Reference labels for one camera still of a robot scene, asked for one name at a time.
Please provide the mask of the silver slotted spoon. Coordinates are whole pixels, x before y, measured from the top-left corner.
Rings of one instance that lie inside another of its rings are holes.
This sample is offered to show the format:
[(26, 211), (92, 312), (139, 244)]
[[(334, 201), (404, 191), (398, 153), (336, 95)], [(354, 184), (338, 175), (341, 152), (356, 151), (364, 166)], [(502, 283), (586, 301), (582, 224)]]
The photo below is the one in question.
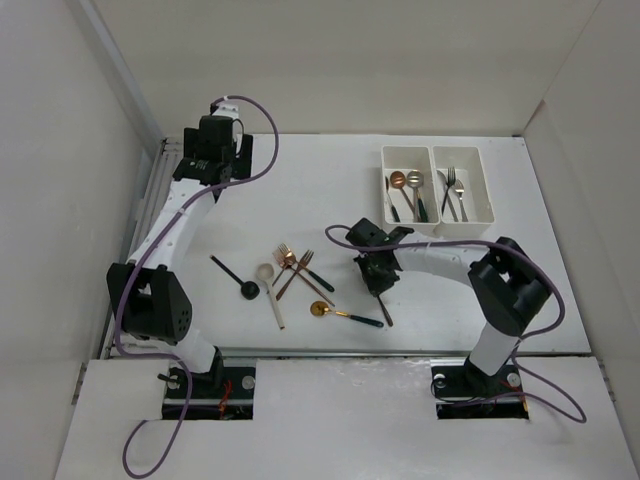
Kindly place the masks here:
[(407, 184), (414, 192), (419, 220), (423, 223), (427, 223), (428, 214), (421, 196), (421, 188), (424, 185), (424, 176), (421, 172), (412, 170), (407, 174)]

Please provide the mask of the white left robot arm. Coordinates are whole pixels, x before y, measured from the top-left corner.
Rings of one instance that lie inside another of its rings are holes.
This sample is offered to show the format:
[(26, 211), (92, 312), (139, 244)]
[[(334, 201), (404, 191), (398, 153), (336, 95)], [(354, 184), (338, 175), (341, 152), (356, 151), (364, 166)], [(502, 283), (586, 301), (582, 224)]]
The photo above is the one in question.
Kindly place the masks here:
[(189, 384), (205, 397), (223, 387), (224, 365), (219, 349), (192, 328), (192, 304), (175, 269), (217, 203), (219, 185), (251, 175), (253, 138), (235, 133), (239, 123), (237, 109), (226, 105), (185, 129), (183, 158), (155, 223), (129, 259), (112, 264), (106, 276), (121, 330), (183, 359)]

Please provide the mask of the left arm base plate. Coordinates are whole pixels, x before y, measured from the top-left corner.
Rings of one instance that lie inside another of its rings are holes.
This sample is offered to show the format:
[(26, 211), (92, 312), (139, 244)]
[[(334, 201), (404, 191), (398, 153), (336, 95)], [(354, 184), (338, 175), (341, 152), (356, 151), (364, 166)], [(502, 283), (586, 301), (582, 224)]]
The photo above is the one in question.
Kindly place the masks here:
[[(166, 383), (161, 407), (163, 420), (178, 420), (187, 394), (187, 378), (183, 370), (171, 367), (158, 379)], [(186, 420), (252, 420), (256, 368), (254, 366), (225, 367), (221, 384), (215, 386), (202, 376), (193, 375), (193, 391)]]

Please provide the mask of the silver fork dark handle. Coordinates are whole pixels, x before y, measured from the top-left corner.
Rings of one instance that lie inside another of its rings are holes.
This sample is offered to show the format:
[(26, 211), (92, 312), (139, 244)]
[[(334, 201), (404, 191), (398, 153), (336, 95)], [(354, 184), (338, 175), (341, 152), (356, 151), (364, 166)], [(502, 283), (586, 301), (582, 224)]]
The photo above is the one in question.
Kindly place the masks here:
[(465, 187), (463, 182), (458, 179), (455, 184), (454, 184), (454, 190), (455, 193), (458, 197), (458, 202), (459, 202), (459, 208), (460, 208), (460, 213), (461, 213), (461, 219), (463, 222), (468, 222), (469, 218), (466, 212), (466, 207), (464, 204), (464, 194), (465, 194)]

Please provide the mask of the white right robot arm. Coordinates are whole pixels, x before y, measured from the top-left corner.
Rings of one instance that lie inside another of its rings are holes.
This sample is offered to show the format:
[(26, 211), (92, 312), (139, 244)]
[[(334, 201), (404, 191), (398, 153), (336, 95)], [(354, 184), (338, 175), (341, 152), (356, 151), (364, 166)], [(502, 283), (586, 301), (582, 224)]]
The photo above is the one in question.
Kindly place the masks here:
[(517, 242), (501, 237), (429, 241), (408, 227), (387, 233), (363, 218), (348, 229), (346, 241), (359, 251), (358, 264), (367, 289), (378, 296), (391, 289), (400, 272), (421, 272), (470, 288), (485, 326), (461, 366), (436, 367), (433, 389), (447, 399), (488, 398), (501, 393), (511, 373), (507, 363), (526, 330), (557, 288)]

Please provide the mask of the brown wooden spoon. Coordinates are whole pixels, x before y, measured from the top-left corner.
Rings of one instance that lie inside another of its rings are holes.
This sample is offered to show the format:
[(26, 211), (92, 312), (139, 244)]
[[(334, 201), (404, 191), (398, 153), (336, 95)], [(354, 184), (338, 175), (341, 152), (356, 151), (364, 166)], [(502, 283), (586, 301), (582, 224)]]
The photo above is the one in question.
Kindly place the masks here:
[(393, 318), (392, 318), (387, 306), (385, 305), (383, 299), (381, 298), (380, 295), (378, 295), (376, 298), (377, 298), (377, 301), (378, 301), (378, 303), (380, 305), (381, 311), (383, 313), (383, 316), (385, 318), (385, 321), (386, 321), (388, 327), (389, 328), (393, 327), (394, 326)]

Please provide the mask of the copper long spoon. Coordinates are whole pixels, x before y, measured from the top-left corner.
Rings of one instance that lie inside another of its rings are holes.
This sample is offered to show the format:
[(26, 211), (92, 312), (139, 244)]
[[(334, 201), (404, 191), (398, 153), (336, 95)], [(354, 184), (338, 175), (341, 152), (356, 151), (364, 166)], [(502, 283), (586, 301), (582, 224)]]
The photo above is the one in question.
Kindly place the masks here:
[(409, 206), (411, 213), (413, 215), (413, 220), (417, 221), (419, 219), (418, 217), (418, 213), (416, 210), (416, 206), (414, 204), (414, 202), (410, 199), (407, 191), (406, 191), (406, 187), (407, 187), (407, 178), (405, 176), (405, 174), (402, 171), (396, 170), (393, 171), (390, 175), (390, 184), (391, 186), (398, 190), (401, 195), (403, 196), (405, 202), (407, 203), (407, 205)]

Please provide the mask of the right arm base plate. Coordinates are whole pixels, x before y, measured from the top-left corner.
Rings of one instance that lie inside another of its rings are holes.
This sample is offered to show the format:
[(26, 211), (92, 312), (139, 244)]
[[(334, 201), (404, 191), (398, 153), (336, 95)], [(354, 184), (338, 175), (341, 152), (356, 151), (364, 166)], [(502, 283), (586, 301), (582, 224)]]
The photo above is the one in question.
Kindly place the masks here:
[(433, 363), (430, 390), (439, 420), (529, 419), (520, 372), (510, 363), (493, 376), (468, 360)]

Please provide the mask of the black fork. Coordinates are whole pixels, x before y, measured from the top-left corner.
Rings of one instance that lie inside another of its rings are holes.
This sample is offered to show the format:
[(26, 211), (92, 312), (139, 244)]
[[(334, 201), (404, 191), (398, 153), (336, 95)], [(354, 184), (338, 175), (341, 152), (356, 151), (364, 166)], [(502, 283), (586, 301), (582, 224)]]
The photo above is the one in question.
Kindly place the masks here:
[(451, 217), (453, 219), (454, 222), (458, 222), (458, 215), (457, 212), (453, 206), (453, 202), (449, 196), (449, 190), (450, 190), (450, 185), (449, 185), (449, 180), (448, 180), (448, 176), (441, 170), (437, 171), (437, 174), (439, 176), (439, 178), (442, 180), (443, 183), (443, 200), (442, 200), (442, 204), (441, 204), (441, 214), (445, 213), (445, 209), (449, 208), (449, 211), (451, 213)]

